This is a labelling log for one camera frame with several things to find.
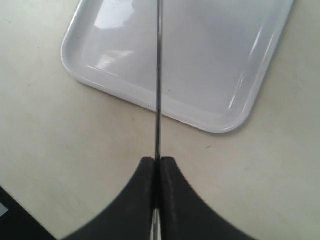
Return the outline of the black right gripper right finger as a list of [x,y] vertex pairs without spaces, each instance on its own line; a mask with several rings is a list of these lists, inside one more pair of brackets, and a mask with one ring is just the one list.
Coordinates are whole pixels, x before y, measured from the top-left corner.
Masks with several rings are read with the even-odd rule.
[[173,157],[159,161],[163,240],[253,240],[218,215],[186,180]]

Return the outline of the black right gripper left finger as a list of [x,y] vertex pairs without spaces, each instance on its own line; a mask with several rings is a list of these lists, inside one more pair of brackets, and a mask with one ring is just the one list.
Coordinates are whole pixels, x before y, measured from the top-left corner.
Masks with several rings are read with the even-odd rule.
[[133,176],[97,217],[66,240],[149,240],[154,212],[155,160],[143,157]]

